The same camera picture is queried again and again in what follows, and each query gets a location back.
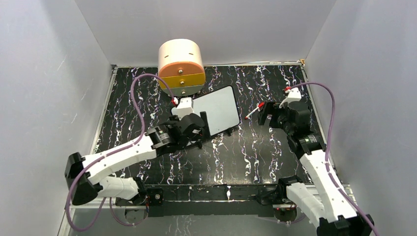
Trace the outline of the white whiteboard marker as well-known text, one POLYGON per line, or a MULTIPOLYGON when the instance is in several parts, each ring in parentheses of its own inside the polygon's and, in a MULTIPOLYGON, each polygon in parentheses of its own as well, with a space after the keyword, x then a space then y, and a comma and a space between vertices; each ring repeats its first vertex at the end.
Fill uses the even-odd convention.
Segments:
POLYGON ((255 112, 259 112, 261 109, 258 109, 258 105, 257 105, 257 107, 254 109, 254 110, 252 110, 251 112, 249 112, 249 114, 247 114, 245 117, 244 117, 244 119, 249 119, 255 112))

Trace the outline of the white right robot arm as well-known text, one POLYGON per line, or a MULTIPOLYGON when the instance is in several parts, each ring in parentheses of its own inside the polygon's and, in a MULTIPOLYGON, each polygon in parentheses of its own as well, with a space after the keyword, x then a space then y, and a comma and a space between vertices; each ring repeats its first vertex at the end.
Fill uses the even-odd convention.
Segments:
POLYGON ((369 214, 361 215, 353 201, 328 168, 326 145, 320 134, 311 130, 311 112, 306 103, 291 102, 278 105, 267 102, 258 114, 258 124, 269 126, 287 134, 290 150, 312 178, 318 197, 313 195, 297 176, 281 178, 277 198, 284 204, 294 203, 314 225, 319 236, 369 236, 374 221, 369 214))

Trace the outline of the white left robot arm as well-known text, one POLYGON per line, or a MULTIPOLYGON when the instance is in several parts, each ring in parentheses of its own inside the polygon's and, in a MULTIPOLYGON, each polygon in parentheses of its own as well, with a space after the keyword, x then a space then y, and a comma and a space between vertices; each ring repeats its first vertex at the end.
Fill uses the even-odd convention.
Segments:
POLYGON ((149 129, 139 138, 96 154, 69 156, 64 176, 69 188, 68 200, 75 206, 84 205, 97 197, 121 198, 140 205, 149 195, 138 177, 112 177, 133 164, 175 153, 210 137, 206 112, 191 113, 149 129))

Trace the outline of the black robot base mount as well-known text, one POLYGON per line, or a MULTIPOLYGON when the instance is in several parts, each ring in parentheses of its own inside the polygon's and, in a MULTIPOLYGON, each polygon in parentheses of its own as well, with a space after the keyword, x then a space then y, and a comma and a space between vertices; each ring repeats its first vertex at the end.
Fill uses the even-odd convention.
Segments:
POLYGON ((295 204, 284 199, 278 184, 173 184, 146 185, 146 201, 132 202, 117 197, 118 207, 141 209, 149 206, 150 217, 177 215, 295 216, 295 204))

